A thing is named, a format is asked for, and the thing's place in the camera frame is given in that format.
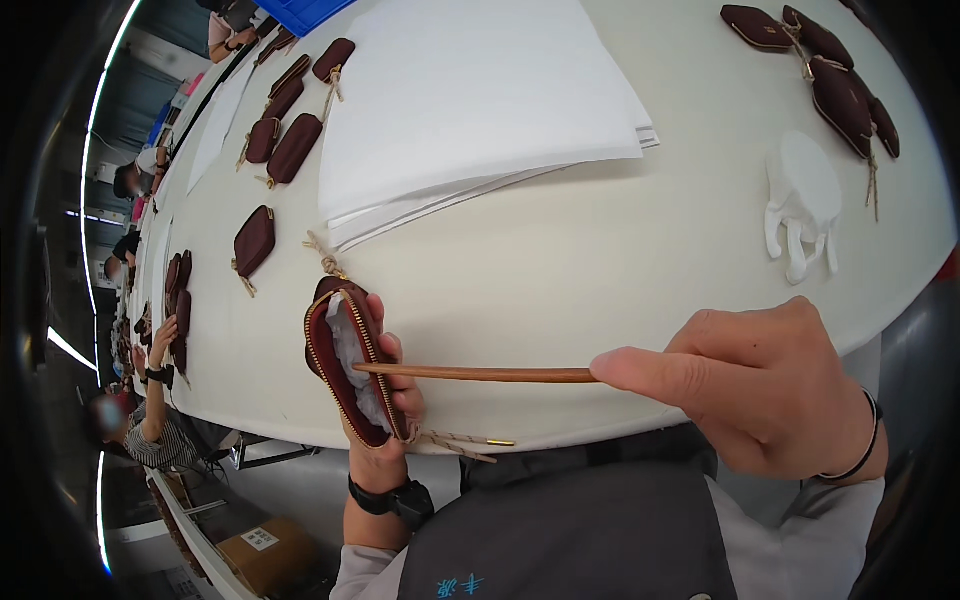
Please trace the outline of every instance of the worker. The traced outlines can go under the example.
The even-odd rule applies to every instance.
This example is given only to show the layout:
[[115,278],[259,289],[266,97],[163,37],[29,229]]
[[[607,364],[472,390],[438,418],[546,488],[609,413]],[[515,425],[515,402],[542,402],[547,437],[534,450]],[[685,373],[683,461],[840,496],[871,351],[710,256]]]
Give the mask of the worker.
[[251,18],[258,7],[251,0],[197,0],[197,4],[210,11],[207,42],[214,64],[257,40]]
[[[382,323],[382,301],[371,295],[370,306]],[[402,359],[396,336],[378,341]],[[663,353],[616,349],[590,372],[692,423],[498,454],[495,465],[461,458],[463,493],[432,517],[405,446],[370,449],[345,427],[350,495],[331,600],[848,597],[883,495],[887,438],[809,301],[702,311]],[[419,421],[414,380],[388,378],[397,408]],[[717,486],[714,448],[733,471],[802,482],[780,528],[752,521]]]
[[136,249],[140,246],[140,232],[133,230],[120,238],[113,247],[113,256],[104,261],[104,275],[107,279],[118,281],[122,273],[122,265],[136,266]]
[[160,470],[187,470],[201,459],[227,450],[240,440],[240,432],[203,420],[192,419],[166,405],[163,399],[163,357],[177,337],[177,316],[167,319],[154,334],[147,356],[140,346],[133,349],[133,365],[147,386],[147,398],[129,412],[115,396],[95,397],[87,405],[90,435],[105,447],[118,444],[141,465]]
[[152,196],[166,172],[167,149],[163,146],[148,148],[132,163],[117,167],[113,176],[113,195],[117,198]]

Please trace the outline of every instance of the floor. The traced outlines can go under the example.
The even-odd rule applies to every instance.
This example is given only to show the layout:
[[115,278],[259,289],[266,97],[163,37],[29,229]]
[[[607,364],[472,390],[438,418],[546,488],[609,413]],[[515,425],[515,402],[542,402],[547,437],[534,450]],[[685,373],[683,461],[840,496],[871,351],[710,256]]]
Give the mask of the floor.
[[[844,358],[847,373],[877,394],[885,412],[891,465],[920,444],[941,414],[955,384],[960,361],[960,306],[956,282],[934,282],[881,336]],[[251,446],[255,459],[296,448],[268,442]],[[229,484],[240,495],[274,515],[287,515],[321,543],[324,562],[335,572],[343,543],[348,456],[322,450],[315,456],[236,471],[228,461]],[[421,481],[439,509],[459,495],[460,471],[452,456],[410,456],[410,476]],[[737,475],[721,465],[720,486],[744,512],[776,526],[800,485]]]

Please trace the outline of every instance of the zipper teeth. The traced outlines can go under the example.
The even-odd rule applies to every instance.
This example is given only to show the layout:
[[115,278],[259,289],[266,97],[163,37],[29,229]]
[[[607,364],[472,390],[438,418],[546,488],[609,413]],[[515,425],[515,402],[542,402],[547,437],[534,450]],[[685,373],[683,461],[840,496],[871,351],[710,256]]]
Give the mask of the zipper teeth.
[[337,397],[336,393],[333,391],[333,386],[330,385],[330,382],[326,379],[326,373],[324,368],[320,365],[320,359],[317,358],[317,351],[313,347],[313,342],[310,341],[310,322],[313,318],[313,313],[317,310],[317,307],[320,306],[321,302],[333,296],[334,292],[327,292],[319,300],[313,303],[310,306],[310,310],[306,311],[306,319],[303,320],[303,333],[306,335],[306,346],[310,350],[310,357],[313,359],[313,365],[317,368],[317,372],[320,373],[320,379],[326,384],[326,388],[330,391],[330,395],[333,396],[333,401],[337,403],[337,408],[340,409],[340,416],[344,418],[344,422],[350,426],[350,429],[353,431],[353,435],[356,436],[360,444],[363,444],[371,450],[377,449],[378,447],[383,446],[372,446],[363,441],[363,438],[360,436],[360,432],[357,431],[357,428],[353,426],[353,423],[347,417],[347,411],[344,410],[344,405],[340,403],[340,398]]
[[[347,304],[350,305],[350,312],[353,313],[354,319],[356,319],[357,324],[360,325],[360,333],[363,335],[363,343],[364,346],[367,347],[367,354],[370,355],[371,362],[376,363],[376,352],[373,351],[373,341],[371,340],[370,333],[367,331],[367,326],[364,325],[363,319],[360,317],[360,311],[357,310],[356,304],[353,303],[353,298],[350,297],[350,294],[343,294],[343,296],[347,300]],[[387,414],[390,416],[390,423],[393,425],[394,431],[399,436],[400,425],[396,420],[396,412],[394,411],[394,406],[390,401],[390,392],[387,390],[387,380],[382,374],[377,373],[376,382],[380,386],[380,392],[383,394],[383,397],[387,400]]]

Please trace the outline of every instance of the pink shirt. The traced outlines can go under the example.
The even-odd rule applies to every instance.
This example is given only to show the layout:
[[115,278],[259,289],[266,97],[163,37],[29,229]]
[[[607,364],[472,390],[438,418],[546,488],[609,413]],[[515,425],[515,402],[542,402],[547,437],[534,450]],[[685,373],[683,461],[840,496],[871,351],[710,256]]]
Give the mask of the pink shirt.
[[210,13],[210,28],[207,34],[208,45],[212,48],[217,44],[222,44],[233,37],[233,30],[227,24],[227,20],[216,12]]

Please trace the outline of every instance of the label on box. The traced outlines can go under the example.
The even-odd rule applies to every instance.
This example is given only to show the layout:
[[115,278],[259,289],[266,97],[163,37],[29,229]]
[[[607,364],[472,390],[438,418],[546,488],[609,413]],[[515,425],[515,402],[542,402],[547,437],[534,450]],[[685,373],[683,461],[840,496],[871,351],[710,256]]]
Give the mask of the label on box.
[[263,552],[264,549],[269,548],[279,541],[277,538],[264,531],[261,527],[257,527],[253,531],[245,533],[243,535],[243,539],[249,545],[256,548],[258,552]]

